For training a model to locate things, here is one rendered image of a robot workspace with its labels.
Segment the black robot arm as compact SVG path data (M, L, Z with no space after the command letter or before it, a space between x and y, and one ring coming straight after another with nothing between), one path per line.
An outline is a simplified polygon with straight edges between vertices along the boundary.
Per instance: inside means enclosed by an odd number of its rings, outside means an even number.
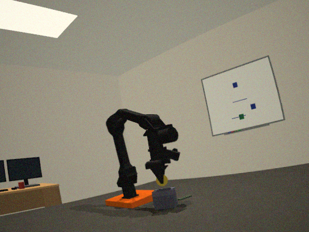
M136 193L134 184L137 183L136 167L130 164L126 144L124 141L123 131L126 121L138 123L139 126L146 130L143 136L147 136L148 146L156 146L176 142L178 140L178 131L172 124L166 125L157 114L141 114L128 109L119 109L111 115L107 121L107 130L113 136L116 154L120 162L118 171L118 187L122 187L122 199L131 199L139 194ZM163 149L162 159L166 158L178 161L180 152L178 149Z

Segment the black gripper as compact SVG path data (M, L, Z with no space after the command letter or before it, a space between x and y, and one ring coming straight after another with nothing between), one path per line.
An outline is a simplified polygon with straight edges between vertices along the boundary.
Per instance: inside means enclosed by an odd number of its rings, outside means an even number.
M145 169L150 169L161 184L163 184L165 170L168 167L165 164L171 162L169 158L166 158L166 160L162 159L163 149L163 145L149 147L148 151L150 152L151 159L145 164Z

